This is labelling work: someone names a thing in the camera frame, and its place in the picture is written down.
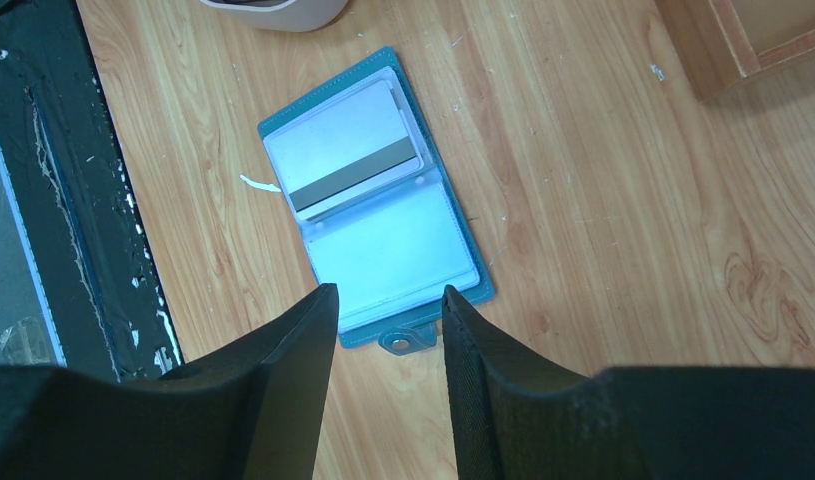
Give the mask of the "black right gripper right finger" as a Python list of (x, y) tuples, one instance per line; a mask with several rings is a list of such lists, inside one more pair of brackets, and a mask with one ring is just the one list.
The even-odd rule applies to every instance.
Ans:
[(442, 298), (462, 479), (815, 479), (815, 369), (616, 366), (587, 377)]

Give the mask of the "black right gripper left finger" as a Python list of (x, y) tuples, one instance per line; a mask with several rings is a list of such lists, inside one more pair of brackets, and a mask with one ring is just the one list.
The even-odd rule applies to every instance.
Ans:
[(338, 290), (156, 379), (0, 365), (0, 479), (308, 479)]

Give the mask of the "teal leather card holder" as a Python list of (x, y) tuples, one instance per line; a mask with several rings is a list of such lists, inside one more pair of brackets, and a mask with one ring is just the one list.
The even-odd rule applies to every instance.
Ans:
[[(378, 79), (404, 95), (422, 170), (302, 222), (264, 146), (267, 135)], [(453, 287), (481, 304), (496, 293), (407, 74), (385, 46), (263, 120), (258, 132), (292, 212), (315, 279), (336, 285), (337, 335), (346, 349), (375, 342), (395, 355), (433, 347), (442, 298)]]

